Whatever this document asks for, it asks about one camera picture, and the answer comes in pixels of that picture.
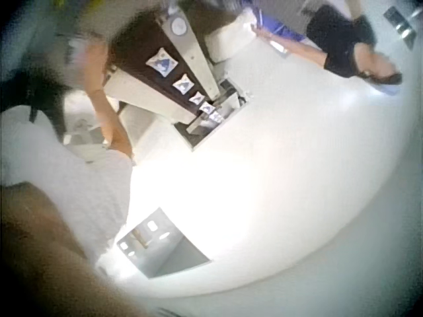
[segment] white garment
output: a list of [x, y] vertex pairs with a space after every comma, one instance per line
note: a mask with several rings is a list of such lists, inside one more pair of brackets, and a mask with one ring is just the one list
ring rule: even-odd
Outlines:
[[30, 182], [45, 192], [94, 262], [126, 223], [132, 162], [107, 150], [87, 164], [58, 141], [42, 112], [34, 123], [29, 113], [17, 106], [1, 114], [1, 184]]

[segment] woman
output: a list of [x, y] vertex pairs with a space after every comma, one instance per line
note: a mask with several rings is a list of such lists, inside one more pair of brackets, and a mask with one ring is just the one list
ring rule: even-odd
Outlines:
[[[253, 28], [258, 36], [277, 42], [287, 50], [322, 66], [341, 77], [359, 76], [370, 83], [399, 85], [402, 74], [383, 54], [374, 50], [374, 35], [357, 0], [349, 1], [354, 20], [341, 15], [334, 7], [323, 1], [293, 0], [280, 3], [272, 0], [254, 1], [264, 12], [279, 18], [288, 27], [296, 20], [294, 30], [304, 32], [321, 50], [312, 46], [275, 36], [263, 28]], [[299, 7], [296, 17], [283, 20], [289, 10], [283, 6]]]

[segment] hand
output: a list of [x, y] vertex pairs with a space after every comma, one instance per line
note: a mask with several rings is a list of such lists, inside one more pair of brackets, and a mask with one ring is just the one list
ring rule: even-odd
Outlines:
[[267, 31], [265, 28], [257, 28], [255, 25], [251, 25], [251, 30], [257, 34], [257, 36], [264, 38], [266, 40], [271, 40], [273, 37], [273, 34], [269, 31]]
[[88, 95], [103, 89], [102, 81], [107, 57], [106, 42], [99, 39], [91, 40], [85, 49], [83, 65], [84, 89]]

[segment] white fabric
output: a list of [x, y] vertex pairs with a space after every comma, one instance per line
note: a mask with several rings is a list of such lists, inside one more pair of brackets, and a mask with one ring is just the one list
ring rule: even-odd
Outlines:
[[211, 60], [215, 63], [225, 61], [250, 44], [256, 38], [251, 30], [252, 24], [257, 24], [257, 19], [252, 10], [246, 8], [231, 24], [205, 36], [204, 42]]
[[108, 150], [91, 164], [57, 140], [51, 123], [29, 107], [1, 115], [1, 184], [30, 182], [56, 205], [91, 261], [107, 248], [126, 222], [132, 162]]

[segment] black top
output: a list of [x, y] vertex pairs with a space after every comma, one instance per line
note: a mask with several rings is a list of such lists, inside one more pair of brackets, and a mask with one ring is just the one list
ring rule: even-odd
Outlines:
[[307, 26], [307, 37], [327, 53], [325, 69], [341, 77], [359, 74], [354, 46], [363, 42], [354, 23], [330, 5], [322, 6]]

